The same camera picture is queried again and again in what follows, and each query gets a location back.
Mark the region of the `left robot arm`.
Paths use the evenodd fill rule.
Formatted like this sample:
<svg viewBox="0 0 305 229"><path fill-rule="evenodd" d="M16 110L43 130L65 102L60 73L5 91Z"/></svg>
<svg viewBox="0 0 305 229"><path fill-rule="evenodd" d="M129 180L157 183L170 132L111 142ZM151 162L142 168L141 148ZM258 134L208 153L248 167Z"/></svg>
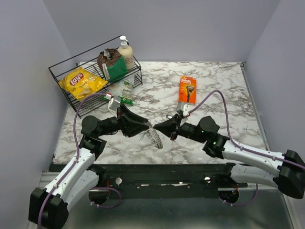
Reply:
<svg viewBox="0 0 305 229"><path fill-rule="evenodd" d="M76 142L76 153L64 169L43 189L35 188L30 195L30 222L42 229L61 229L72 206L92 187L102 188L106 177L88 168L103 152L106 141L102 135L122 131L133 137L149 129L148 119L131 112L121 104L116 116L100 120L88 115L81 122L82 139Z"/></svg>

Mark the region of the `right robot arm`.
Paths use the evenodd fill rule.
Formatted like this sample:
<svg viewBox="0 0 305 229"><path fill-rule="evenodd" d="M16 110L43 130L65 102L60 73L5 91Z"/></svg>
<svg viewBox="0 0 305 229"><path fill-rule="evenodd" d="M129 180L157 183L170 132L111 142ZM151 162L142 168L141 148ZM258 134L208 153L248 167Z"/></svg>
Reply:
<svg viewBox="0 0 305 229"><path fill-rule="evenodd" d="M235 142L218 133L220 127L210 116L201 118L197 125L183 123L182 120L179 114L175 114L156 124L154 129L171 140L183 136L203 143L203 151L210 157L240 162L219 175L223 186L250 182L275 187L292 198L304 197L305 163L297 152L273 152Z"/></svg>

